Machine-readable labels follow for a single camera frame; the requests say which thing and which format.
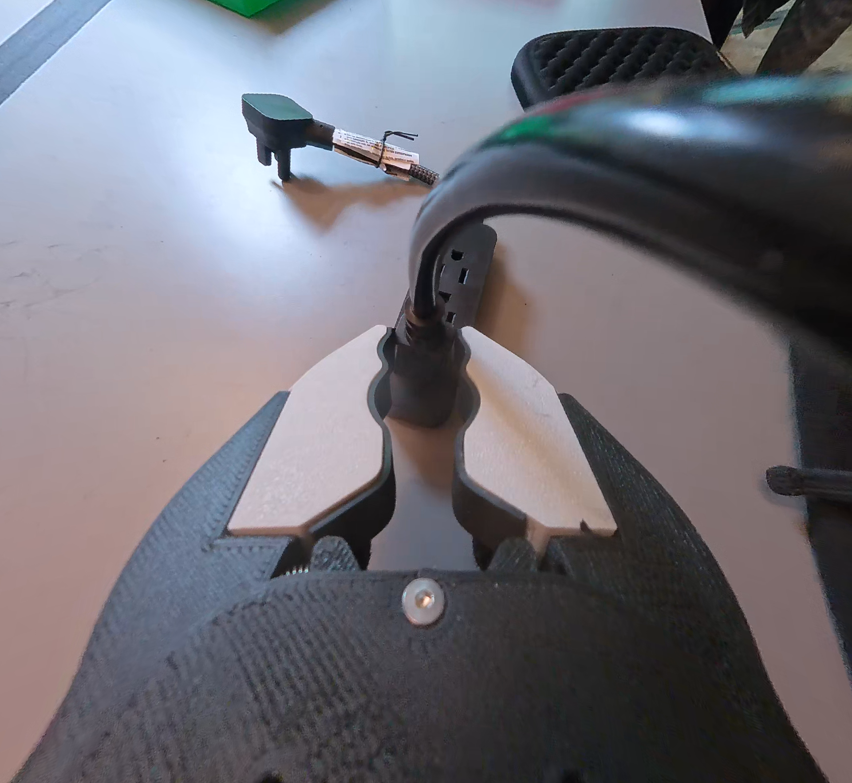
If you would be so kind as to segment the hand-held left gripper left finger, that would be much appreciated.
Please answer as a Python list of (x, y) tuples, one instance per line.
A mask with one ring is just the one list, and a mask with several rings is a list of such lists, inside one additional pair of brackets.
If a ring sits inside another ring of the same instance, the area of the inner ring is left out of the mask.
[(371, 388), (389, 334), (371, 327), (293, 385), (228, 522), (233, 536), (305, 537), (378, 484), (384, 431)]

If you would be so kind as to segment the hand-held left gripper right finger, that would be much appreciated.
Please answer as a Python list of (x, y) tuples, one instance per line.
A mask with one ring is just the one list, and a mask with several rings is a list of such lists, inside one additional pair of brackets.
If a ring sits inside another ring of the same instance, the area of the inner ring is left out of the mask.
[(456, 518), (473, 537), (610, 537), (616, 522), (554, 386), (464, 327)]

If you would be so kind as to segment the black power strip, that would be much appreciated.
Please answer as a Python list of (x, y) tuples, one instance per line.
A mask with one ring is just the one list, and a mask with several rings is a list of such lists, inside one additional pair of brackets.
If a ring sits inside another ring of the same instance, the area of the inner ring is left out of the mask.
[(395, 327), (398, 344), (427, 350), (447, 348), (457, 331), (476, 326), (496, 242), (497, 234), (489, 225), (474, 223), (446, 245), (434, 276), (442, 321), (428, 327), (426, 333), (418, 331), (406, 317), (407, 298)]

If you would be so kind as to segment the black mesh wrist pad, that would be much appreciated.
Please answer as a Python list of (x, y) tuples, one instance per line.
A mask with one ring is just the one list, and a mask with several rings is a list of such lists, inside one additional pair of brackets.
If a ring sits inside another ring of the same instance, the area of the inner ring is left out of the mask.
[(510, 81), (524, 110), (587, 89), (662, 76), (737, 75), (704, 37), (667, 27), (552, 32), (517, 53)]

